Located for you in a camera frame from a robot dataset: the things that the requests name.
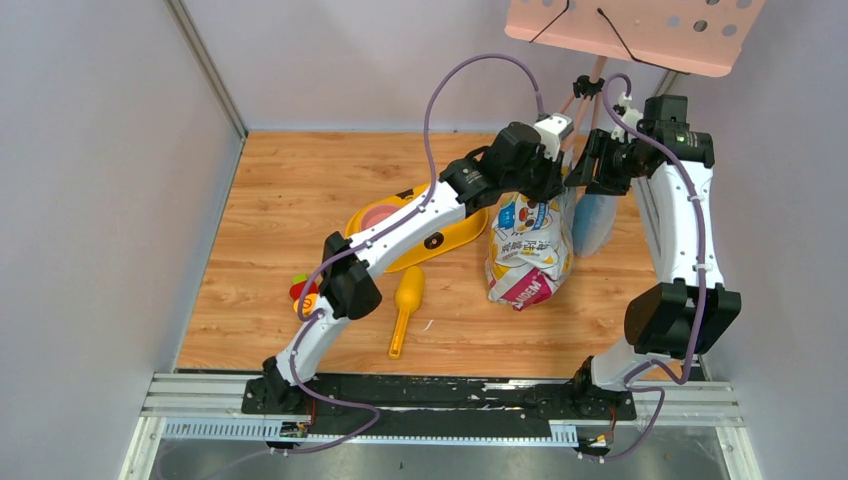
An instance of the gray floor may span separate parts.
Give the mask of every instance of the gray floor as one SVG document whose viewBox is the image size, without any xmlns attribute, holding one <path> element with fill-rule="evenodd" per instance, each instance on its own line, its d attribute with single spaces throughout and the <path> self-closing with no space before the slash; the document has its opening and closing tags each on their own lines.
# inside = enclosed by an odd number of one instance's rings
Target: gray floor
<svg viewBox="0 0 848 480">
<path fill-rule="evenodd" d="M 617 449 L 638 435 L 634 427 L 616 429 Z M 266 449 L 241 441 L 166 441 L 160 447 L 162 477 L 153 480 L 210 478 L 245 455 Z M 656 428 L 632 456 L 595 465 L 578 460 L 571 449 L 342 445 L 326 452 L 291 456 L 261 455 L 220 472 L 216 480 L 256 479 L 727 479 L 715 430 Z"/>
</svg>

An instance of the yellow plate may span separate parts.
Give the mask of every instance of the yellow plate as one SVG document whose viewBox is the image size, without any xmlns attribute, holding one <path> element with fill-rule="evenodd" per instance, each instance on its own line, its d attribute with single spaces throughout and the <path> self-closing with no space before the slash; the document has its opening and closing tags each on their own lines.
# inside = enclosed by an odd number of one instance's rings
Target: yellow plate
<svg viewBox="0 0 848 480">
<path fill-rule="evenodd" d="M 427 190 L 429 185 L 429 183 L 419 185 L 389 198 L 384 198 L 378 202 L 366 205 L 365 208 L 356 212 L 356 215 L 347 222 L 345 236 L 350 237 L 362 229 L 371 228 L 380 221 L 385 220 L 389 215 L 400 210 L 401 207 L 414 200 L 418 195 L 421 195 Z M 389 265 L 386 272 L 399 272 L 424 260 L 433 258 L 436 255 L 445 253 L 448 250 L 465 245 L 483 233 L 488 223 L 489 212 L 486 209 L 480 210 L 465 220 L 430 235 L 420 245 L 411 248 L 395 260 L 395 263 Z"/>
</svg>

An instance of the wooden tabletop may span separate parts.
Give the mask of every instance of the wooden tabletop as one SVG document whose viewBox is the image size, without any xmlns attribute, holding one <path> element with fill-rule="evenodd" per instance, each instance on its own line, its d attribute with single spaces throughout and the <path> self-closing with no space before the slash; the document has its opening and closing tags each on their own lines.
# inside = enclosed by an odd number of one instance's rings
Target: wooden tabletop
<svg viewBox="0 0 848 480">
<path fill-rule="evenodd" d="M 434 134 L 439 170 L 492 138 Z M 300 325 L 291 279 L 320 263 L 327 235 L 366 204 L 427 181 L 421 134 L 251 133 L 178 366 L 261 368 Z M 421 264 L 423 304 L 400 360 L 388 348 L 401 274 L 386 274 L 377 280 L 382 305 L 342 333 L 319 370 L 570 377 L 621 337 L 627 304 L 656 281 L 631 196 L 601 254 L 577 259 L 553 298 L 522 312 L 487 300 L 487 242 L 484 234 Z"/>
</svg>

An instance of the white wall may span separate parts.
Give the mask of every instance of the white wall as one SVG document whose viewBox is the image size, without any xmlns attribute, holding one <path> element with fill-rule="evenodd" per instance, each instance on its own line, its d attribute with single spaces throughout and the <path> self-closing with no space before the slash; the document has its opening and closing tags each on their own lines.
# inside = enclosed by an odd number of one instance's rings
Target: white wall
<svg viewBox="0 0 848 480">
<path fill-rule="evenodd" d="M 115 478 L 239 142 L 162 1 L 0 7 L 0 478 Z"/>
<path fill-rule="evenodd" d="M 594 57 L 504 33 L 509 0 L 187 0 L 192 18 L 251 129 L 420 130 L 433 89 L 462 60 L 506 53 L 526 62 L 548 111 Z M 551 18 L 561 11 L 551 8 Z M 639 102 L 661 70 L 611 60 Z M 468 67 L 443 91 L 435 130 L 492 131 L 535 119 L 524 74 L 502 61 Z"/>
<path fill-rule="evenodd" d="M 844 478 L 848 3 L 769 0 L 734 71 L 685 78 L 713 134 L 713 222 L 742 313 L 708 355 L 764 478 Z"/>
</svg>

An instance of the pink circle on tray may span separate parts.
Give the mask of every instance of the pink circle on tray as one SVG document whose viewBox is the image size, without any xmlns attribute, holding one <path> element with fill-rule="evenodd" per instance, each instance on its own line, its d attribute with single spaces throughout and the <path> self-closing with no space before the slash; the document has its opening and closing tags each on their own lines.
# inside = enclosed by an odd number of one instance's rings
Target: pink circle on tray
<svg viewBox="0 0 848 480">
<path fill-rule="evenodd" d="M 371 207 L 364 215 L 362 215 L 362 221 L 359 222 L 359 230 L 366 230 L 377 225 L 383 220 L 389 218 L 391 214 L 398 210 L 400 210 L 400 207 L 388 203 Z"/>
</svg>

